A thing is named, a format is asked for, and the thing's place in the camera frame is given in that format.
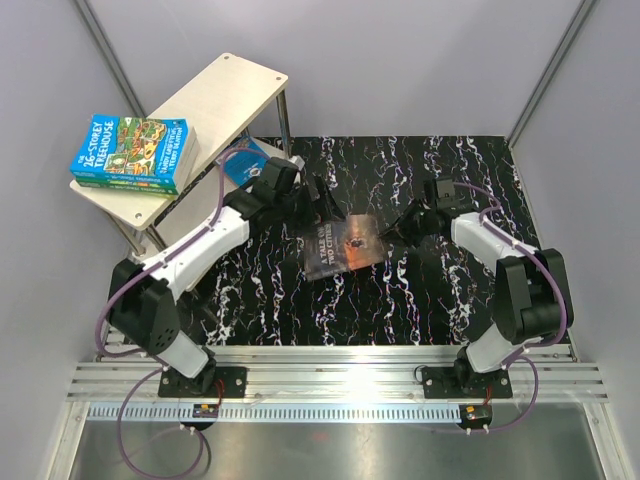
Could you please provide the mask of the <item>dark green 104-storey treehouse book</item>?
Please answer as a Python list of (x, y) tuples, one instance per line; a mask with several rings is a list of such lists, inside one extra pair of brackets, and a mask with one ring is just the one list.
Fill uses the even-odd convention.
[(163, 196), (177, 196), (178, 190), (174, 186), (163, 185), (149, 182), (136, 182), (130, 180), (114, 180), (114, 179), (100, 179), (91, 177), (78, 177), (75, 176), (74, 180), (82, 187), (90, 188), (106, 188), (122, 191), (141, 192), (154, 195)]

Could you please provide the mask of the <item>blue paperback book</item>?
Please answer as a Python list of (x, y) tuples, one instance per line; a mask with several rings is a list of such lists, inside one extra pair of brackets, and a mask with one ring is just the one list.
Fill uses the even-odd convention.
[(233, 148), (245, 148), (245, 151), (230, 155), (223, 171), (235, 186), (240, 187), (260, 175), (269, 155), (248, 136), (236, 140), (231, 145), (231, 149)]

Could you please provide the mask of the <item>dark tale of two cities book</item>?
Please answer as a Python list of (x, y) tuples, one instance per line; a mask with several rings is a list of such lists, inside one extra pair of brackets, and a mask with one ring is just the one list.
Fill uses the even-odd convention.
[(387, 250), (371, 215), (348, 215), (308, 230), (304, 241), (304, 276), (315, 281), (383, 262)]

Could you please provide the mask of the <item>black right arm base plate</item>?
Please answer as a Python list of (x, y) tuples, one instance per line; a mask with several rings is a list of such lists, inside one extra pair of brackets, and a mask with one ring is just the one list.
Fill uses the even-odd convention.
[(426, 399), (511, 399), (513, 390), (508, 373), (465, 372), (454, 366), (419, 368)]

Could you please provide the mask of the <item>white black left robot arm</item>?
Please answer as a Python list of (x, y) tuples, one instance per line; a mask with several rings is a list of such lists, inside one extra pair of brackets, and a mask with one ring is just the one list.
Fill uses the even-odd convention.
[(139, 351), (178, 373), (190, 395), (206, 396), (220, 383), (216, 361), (182, 330), (177, 307), (182, 294), (222, 256), (272, 226), (306, 232), (343, 217), (326, 182), (317, 175), (307, 178), (300, 158), (272, 157), (174, 245), (140, 264), (121, 261), (101, 317)]

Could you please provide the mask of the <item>blue 26-storey treehouse book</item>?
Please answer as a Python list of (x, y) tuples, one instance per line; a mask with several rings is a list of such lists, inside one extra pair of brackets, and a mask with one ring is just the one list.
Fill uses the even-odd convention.
[(133, 182), (180, 190), (197, 155), (187, 120), (95, 114), (70, 164), (76, 180)]

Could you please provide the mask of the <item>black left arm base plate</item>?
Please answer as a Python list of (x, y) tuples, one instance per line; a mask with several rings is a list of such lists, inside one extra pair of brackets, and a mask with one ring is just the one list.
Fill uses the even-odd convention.
[(245, 397), (248, 369), (240, 366), (206, 368), (195, 378), (187, 378), (170, 368), (163, 372), (158, 388), (160, 398), (214, 398)]

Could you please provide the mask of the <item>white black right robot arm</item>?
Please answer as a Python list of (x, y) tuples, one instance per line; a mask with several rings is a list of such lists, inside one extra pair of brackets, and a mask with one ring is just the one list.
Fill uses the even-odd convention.
[(418, 368), (427, 399), (499, 398), (512, 395), (508, 368), (529, 348), (554, 345), (574, 314), (562, 254), (517, 240), (490, 219), (493, 200), (477, 211), (457, 195), (459, 183), (430, 177), (381, 239), (417, 247), (424, 237), (446, 237), (467, 250), (494, 275), (492, 323), (461, 348), (453, 364)]

